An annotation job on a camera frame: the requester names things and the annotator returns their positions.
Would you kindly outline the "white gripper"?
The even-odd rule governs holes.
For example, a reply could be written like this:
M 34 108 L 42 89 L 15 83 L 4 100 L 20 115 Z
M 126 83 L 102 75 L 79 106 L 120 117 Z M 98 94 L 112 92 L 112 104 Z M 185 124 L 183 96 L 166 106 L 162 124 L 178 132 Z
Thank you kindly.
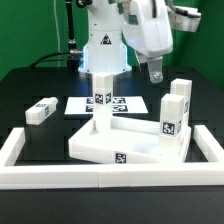
M 163 81 L 163 56 L 173 50 L 172 30 L 195 32 L 201 20 L 197 8 L 176 6 L 173 0 L 125 0 L 122 31 L 139 64 L 148 62 L 150 81 Z

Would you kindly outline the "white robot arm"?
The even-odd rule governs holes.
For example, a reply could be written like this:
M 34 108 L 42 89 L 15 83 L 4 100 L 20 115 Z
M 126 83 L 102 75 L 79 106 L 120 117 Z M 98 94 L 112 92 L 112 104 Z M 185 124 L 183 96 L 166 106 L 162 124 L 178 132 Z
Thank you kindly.
M 194 32 L 201 20 L 196 8 L 173 0 L 76 0 L 88 10 L 88 42 L 81 72 L 120 74 L 129 71 L 127 49 L 135 51 L 150 81 L 163 80 L 163 56 L 173 50 L 174 29 Z

